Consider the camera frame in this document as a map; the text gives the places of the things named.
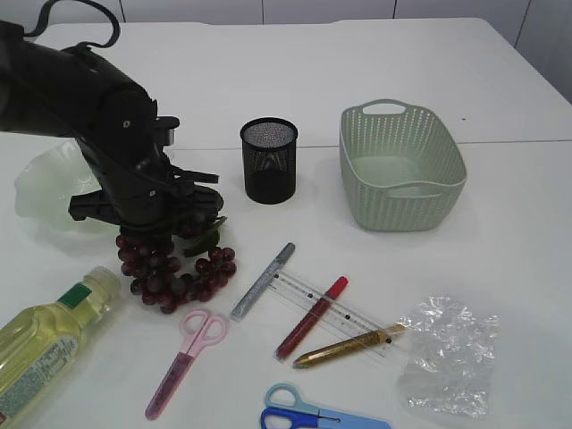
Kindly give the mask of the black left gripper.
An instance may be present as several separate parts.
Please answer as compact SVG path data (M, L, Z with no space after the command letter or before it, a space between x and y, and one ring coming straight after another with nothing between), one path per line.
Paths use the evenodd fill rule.
M166 238L182 226L198 227L214 220L223 197L209 187L212 173L164 165L153 174L114 166L93 169L98 191L71 198L68 213L75 221L94 219L120 227L126 236Z

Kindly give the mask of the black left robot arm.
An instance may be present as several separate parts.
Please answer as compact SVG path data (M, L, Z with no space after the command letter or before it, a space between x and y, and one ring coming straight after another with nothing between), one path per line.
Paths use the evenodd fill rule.
M100 185L68 212L135 237L206 233L223 208L218 175L173 165L164 148L180 121L128 75L78 44L56 50L1 24L1 130L73 138Z

